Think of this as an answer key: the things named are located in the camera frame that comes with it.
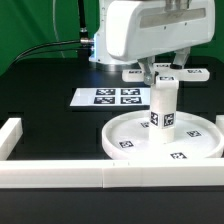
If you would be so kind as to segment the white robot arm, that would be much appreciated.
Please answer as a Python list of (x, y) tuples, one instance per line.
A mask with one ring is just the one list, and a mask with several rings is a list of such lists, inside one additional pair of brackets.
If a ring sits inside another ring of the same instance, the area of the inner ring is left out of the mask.
[(214, 0), (99, 0), (100, 25), (90, 61), (116, 71), (138, 63), (151, 84), (154, 58), (173, 52), (182, 69), (190, 48), (209, 42), (215, 32)]

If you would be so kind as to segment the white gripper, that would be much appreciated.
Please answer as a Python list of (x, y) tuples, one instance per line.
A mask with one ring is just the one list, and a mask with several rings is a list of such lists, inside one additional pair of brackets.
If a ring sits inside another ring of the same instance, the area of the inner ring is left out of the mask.
[(191, 46), (210, 42), (215, 31), (214, 0), (190, 0), (168, 11), (166, 0), (113, 1), (107, 11), (106, 48), (117, 60), (138, 60), (144, 83), (154, 83), (154, 57), (175, 51), (172, 69), (183, 69)]

